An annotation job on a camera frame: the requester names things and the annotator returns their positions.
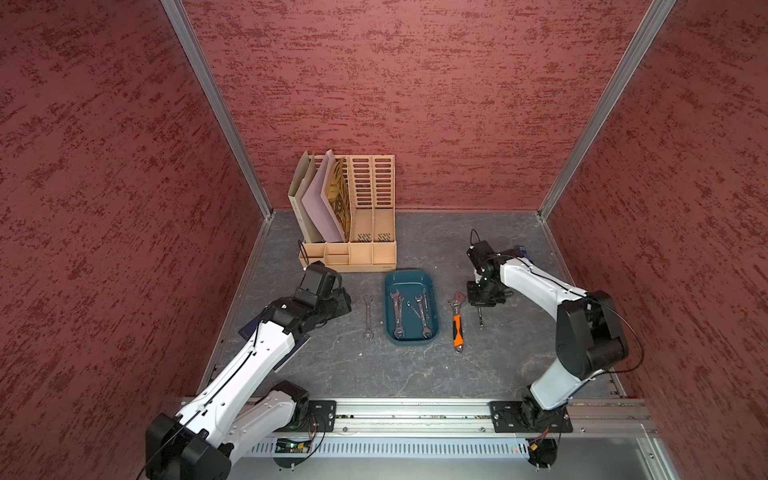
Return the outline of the orange handled adjustable wrench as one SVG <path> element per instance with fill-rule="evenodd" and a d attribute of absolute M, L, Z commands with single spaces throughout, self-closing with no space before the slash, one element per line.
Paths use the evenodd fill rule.
<path fill-rule="evenodd" d="M 454 298 L 449 301 L 453 316 L 453 348 L 457 353 L 462 353 L 464 349 L 464 334 L 461 316 L 461 307 L 464 302 L 465 295 L 461 291 L 456 291 Z"/>

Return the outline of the silver end wrench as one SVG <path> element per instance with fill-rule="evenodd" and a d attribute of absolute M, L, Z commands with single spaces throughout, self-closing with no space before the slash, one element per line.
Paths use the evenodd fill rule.
<path fill-rule="evenodd" d="M 364 338 L 368 341 L 371 341 L 374 338 L 374 331 L 372 328 L 372 304 L 373 304 L 373 298 L 370 295 L 365 295 L 363 297 L 364 301 L 364 307 L 365 307 L 365 330 L 364 330 Z"/>

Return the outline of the teal plastic storage tray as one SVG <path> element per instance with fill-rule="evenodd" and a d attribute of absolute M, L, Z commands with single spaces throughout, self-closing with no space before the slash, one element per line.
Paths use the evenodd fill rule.
<path fill-rule="evenodd" d="M 394 337 L 395 317 L 390 294 L 395 290 L 402 298 L 402 325 L 405 336 L 402 340 Z M 433 332 L 430 339 L 422 337 L 422 327 L 412 308 L 416 306 L 415 297 L 425 296 L 425 309 L 428 325 Z M 389 339 L 397 346 L 415 347 L 432 342 L 440 333 L 440 320 L 431 276 L 420 269 L 402 269 L 390 272 L 384 283 L 385 330 Z"/>

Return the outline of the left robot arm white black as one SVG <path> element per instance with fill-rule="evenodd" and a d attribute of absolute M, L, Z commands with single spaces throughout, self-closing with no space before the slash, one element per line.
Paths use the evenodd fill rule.
<path fill-rule="evenodd" d="M 316 261 L 289 297 L 270 302 L 247 326 L 245 345 L 221 373 L 175 415 L 158 415 L 145 433 L 140 479 L 225 479 L 267 435 L 306 416 L 307 393 L 290 382 L 246 405 L 308 334 L 351 311 L 341 275 Z"/>

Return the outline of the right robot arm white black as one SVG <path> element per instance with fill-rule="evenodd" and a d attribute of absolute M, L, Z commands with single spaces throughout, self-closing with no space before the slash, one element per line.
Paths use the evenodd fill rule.
<path fill-rule="evenodd" d="M 561 412 L 581 387 L 629 356 L 622 317 L 606 292 L 583 290 L 557 279 L 519 248 L 497 252 L 479 240 L 469 246 L 467 256 L 474 268 L 474 279 L 467 284 L 471 305 L 494 307 L 512 292 L 528 298 L 555 321 L 556 359 L 527 387 L 519 408 L 527 426 Z"/>

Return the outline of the dark blue notebook yellow label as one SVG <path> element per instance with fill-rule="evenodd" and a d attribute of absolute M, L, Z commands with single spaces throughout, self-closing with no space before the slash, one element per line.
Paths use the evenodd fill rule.
<path fill-rule="evenodd" d="M 243 340 L 249 341 L 251 337 L 257 332 L 258 326 L 260 323 L 261 323 L 261 318 L 255 317 L 250 322 L 248 322 L 245 326 L 243 326 L 238 331 L 238 334 Z M 284 358 L 282 358 L 278 363 L 275 364 L 272 371 L 279 372 L 283 368 L 283 365 L 287 363 L 299 350 L 301 350 L 309 340 L 310 340 L 310 335 L 303 334 L 300 337 L 300 339 L 296 341 L 294 347 L 290 350 L 290 352 Z"/>

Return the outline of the pink file folder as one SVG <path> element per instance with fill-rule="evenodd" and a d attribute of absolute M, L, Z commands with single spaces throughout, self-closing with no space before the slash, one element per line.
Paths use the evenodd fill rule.
<path fill-rule="evenodd" d="M 351 213 L 344 165 L 344 161 L 337 158 L 333 150 L 328 150 L 303 200 L 311 220 L 326 243 L 348 241 Z"/>

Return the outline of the wooden desk file organizer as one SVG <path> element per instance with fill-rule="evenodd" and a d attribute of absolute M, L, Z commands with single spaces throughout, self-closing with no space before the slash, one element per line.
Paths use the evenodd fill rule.
<path fill-rule="evenodd" d="M 314 156 L 316 170 L 324 155 Z M 395 229 L 395 157 L 336 155 L 344 161 L 350 198 L 351 225 L 345 243 L 300 242 L 303 267 L 321 261 L 343 273 L 389 272 L 397 266 Z"/>

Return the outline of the beige file folder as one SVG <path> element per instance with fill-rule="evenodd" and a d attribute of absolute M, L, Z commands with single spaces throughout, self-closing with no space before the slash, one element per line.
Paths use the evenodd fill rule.
<path fill-rule="evenodd" d="M 299 159 L 288 190 L 288 199 L 305 243 L 320 243 L 322 235 L 311 220 L 303 204 L 304 197 L 316 174 L 316 162 L 313 155 L 305 151 Z"/>

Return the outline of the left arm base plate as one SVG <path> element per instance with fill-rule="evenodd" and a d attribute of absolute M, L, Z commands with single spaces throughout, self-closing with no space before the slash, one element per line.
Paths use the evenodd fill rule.
<path fill-rule="evenodd" d="M 307 400 L 298 404 L 289 423 L 280 432 L 300 433 L 332 432 L 335 427 L 337 402 L 335 400 Z"/>

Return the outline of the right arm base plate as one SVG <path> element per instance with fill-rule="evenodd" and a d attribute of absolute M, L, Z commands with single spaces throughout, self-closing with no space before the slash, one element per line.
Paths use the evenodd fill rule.
<path fill-rule="evenodd" d="M 573 425 L 565 405 L 543 410 L 534 400 L 491 401 L 490 418 L 496 433 L 572 433 Z"/>

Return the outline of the aluminium front rail frame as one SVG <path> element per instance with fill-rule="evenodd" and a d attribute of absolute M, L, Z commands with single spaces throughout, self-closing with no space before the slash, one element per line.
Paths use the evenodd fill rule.
<path fill-rule="evenodd" d="M 279 429 L 240 459 L 272 456 L 280 465 L 292 467 L 310 457 L 513 458 L 530 459 L 535 467 L 546 469 L 566 439 L 627 439 L 648 455 L 646 464 L 652 477 L 671 475 L 657 423 L 641 399 L 573 400 L 565 405 L 573 432 L 565 434 L 548 430 L 543 434 L 496 433 L 488 406 L 492 400 L 486 399 L 335 401 L 332 432 L 315 428 L 313 432 L 285 433 Z"/>

